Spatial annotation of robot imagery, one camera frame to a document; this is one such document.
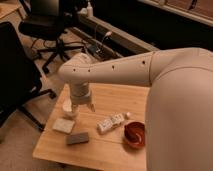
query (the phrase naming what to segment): chair backrest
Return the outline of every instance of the chair backrest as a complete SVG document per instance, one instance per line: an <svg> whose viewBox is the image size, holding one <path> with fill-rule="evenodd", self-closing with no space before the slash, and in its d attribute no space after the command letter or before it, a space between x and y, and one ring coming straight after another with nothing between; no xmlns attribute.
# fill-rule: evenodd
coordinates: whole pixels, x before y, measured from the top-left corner
<svg viewBox="0 0 213 171"><path fill-rule="evenodd" d="M40 72L29 58L11 23L0 23L0 115L36 87Z"/></svg>
<svg viewBox="0 0 213 171"><path fill-rule="evenodd" d="M59 16L59 0L30 0L31 13Z"/></svg>

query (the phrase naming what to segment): desk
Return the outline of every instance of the desk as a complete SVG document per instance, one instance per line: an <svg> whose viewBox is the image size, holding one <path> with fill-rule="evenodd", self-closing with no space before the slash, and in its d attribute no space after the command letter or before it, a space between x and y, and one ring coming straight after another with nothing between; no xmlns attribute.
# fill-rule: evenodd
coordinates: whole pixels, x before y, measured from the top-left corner
<svg viewBox="0 0 213 171"><path fill-rule="evenodd" d="M69 97L69 88L65 86L34 149L33 157L98 170L145 171L145 148L135 150L127 146L123 142L123 126L105 135L99 135L96 126L110 114L127 111L133 113L128 122L144 122L149 89L107 84L90 86L96 111L91 112L86 106L81 106L72 131L89 132L89 143L67 146L66 135L52 130L55 120L64 116L62 103Z"/></svg>
<svg viewBox="0 0 213 171"><path fill-rule="evenodd" d="M13 12L18 12L19 16L22 18L22 15L19 11L21 5L19 4L7 4L0 3L0 19L12 14Z"/></svg>

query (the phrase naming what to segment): chair base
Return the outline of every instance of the chair base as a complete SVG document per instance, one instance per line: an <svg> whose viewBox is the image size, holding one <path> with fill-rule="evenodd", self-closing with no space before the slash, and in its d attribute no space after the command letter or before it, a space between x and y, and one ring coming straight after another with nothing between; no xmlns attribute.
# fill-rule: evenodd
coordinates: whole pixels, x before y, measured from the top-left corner
<svg viewBox="0 0 213 171"><path fill-rule="evenodd" d="M54 91L52 91L51 89L47 89L47 90L40 91L39 93L33 95L32 98L42 96L47 93L49 93L49 97L51 99L56 97L56 94ZM39 131L42 132L44 130L45 124L40 123L25 107L20 106L20 107L18 107L18 110L21 111L25 116L27 116L37 126Z"/></svg>
<svg viewBox="0 0 213 171"><path fill-rule="evenodd" d="M41 53L45 52L53 52L48 60L44 63L42 66L42 70L44 71L45 74L49 73L49 69L47 66L56 58L57 55L61 58L62 61L69 60L69 56L65 53L65 51L68 50L75 50L75 49L84 49L84 46L79 45L79 46L66 46L64 42L61 39L56 40L56 46L51 47L51 48L46 48L46 49L40 49L38 50L38 54L41 56Z"/></svg>

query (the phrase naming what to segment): small box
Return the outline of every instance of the small box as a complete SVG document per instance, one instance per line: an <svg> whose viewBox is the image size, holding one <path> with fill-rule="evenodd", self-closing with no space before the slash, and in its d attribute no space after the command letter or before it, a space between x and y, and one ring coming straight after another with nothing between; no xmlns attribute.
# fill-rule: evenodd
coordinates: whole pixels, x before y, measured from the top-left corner
<svg viewBox="0 0 213 171"><path fill-rule="evenodd" d="M88 141L89 141L88 132L71 134L71 135L67 136L67 145L86 143Z"/></svg>

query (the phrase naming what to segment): floor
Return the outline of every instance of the floor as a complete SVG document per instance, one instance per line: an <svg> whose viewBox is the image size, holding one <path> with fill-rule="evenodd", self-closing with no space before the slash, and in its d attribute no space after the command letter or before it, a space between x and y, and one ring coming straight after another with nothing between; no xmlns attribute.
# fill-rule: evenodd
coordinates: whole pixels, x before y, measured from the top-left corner
<svg viewBox="0 0 213 171"><path fill-rule="evenodd" d="M17 30L20 17L17 13L11 14L4 18L2 21L10 21ZM23 36L19 33L19 37L23 45L30 46L32 38ZM77 36L69 32L63 35L62 38L65 42L80 40ZM35 45L36 48L42 47L43 41L38 41ZM36 64L41 69L42 64L47 59L36 60ZM57 95L60 94L64 83L57 75L57 70L63 62L60 59L55 60L50 64L50 74L45 75L42 73L43 89L51 88ZM51 113L57 98L50 99L48 96L33 99L25 106L33 113L41 122L45 123ZM0 144L0 171L90 171L91 169L80 168L75 166L66 166L62 168L60 164L39 160L32 157L33 149L39 139L40 132L32 126L31 122L23 116L19 111L14 112L11 117L5 122L3 127L0 128L0 137L3 141Z"/></svg>

